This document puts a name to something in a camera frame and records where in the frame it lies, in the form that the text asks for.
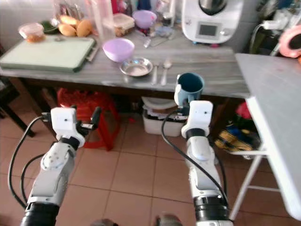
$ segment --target blue mug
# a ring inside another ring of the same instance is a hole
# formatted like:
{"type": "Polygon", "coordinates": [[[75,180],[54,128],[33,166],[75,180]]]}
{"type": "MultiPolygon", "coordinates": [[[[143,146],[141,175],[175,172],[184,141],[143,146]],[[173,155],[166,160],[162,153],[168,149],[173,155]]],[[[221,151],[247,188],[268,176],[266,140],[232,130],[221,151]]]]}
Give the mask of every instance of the blue mug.
{"type": "Polygon", "coordinates": [[[192,100],[199,100],[203,91],[204,79],[196,73],[179,74],[174,92],[174,100],[178,106],[192,100]]]}

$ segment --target red stool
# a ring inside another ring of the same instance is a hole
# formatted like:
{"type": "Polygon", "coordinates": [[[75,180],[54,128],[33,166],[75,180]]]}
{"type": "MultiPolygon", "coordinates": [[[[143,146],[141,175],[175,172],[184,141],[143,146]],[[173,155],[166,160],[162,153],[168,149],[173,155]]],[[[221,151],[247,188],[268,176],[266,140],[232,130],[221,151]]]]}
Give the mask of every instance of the red stool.
{"type": "Polygon", "coordinates": [[[97,106],[102,109],[100,120],[97,128],[99,141],[88,142],[84,144],[86,148],[99,148],[105,146],[107,151],[111,150],[114,146],[114,140],[120,129],[120,117],[116,111],[112,98],[101,92],[91,91],[71,91],[61,88],[57,93],[58,104],[61,107],[70,107],[76,105],[77,118],[82,121],[90,121],[90,118],[97,106]],[[103,116],[104,111],[111,111],[117,126],[112,134],[110,134],[107,123],[103,116]]]}

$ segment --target wall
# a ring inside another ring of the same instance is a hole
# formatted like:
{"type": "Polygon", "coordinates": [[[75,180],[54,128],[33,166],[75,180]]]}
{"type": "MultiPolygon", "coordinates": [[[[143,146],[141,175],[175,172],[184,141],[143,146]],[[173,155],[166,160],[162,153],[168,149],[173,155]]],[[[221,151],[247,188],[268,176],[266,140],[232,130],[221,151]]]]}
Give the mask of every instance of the wall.
{"type": "MultiPolygon", "coordinates": [[[[235,52],[243,50],[257,24],[255,8],[259,1],[245,0],[238,29],[227,42],[235,52]]],[[[152,6],[155,6],[155,2],[156,0],[151,0],[152,6]]],[[[20,25],[50,19],[52,15],[52,0],[0,0],[0,43],[4,49],[9,49],[21,39],[17,30],[20,25]]]]}

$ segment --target stainless steel plate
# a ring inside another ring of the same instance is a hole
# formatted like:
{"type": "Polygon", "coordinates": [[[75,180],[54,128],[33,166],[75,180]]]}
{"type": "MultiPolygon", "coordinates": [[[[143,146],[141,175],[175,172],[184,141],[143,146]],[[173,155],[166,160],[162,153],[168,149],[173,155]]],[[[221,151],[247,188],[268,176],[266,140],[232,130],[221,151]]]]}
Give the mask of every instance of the stainless steel plate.
{"type": "Polygon", "coordinates": [[[153,65],[148,59],[133,58],[124,61],[120,69],[126,75],[140,77],[150,73],[153,69],[153,65]]]}

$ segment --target cutting board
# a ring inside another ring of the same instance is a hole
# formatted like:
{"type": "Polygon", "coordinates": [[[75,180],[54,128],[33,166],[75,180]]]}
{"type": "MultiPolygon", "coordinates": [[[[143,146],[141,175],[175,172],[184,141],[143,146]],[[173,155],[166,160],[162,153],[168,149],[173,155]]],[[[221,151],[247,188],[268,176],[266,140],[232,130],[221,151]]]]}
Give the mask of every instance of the cutting board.
{"type": "Polygon", "coordinates": [[[2,68],[76,72],[95,44],[92,38],[47,35],[36,43],[21,41],[0,58],[2,68]]]}

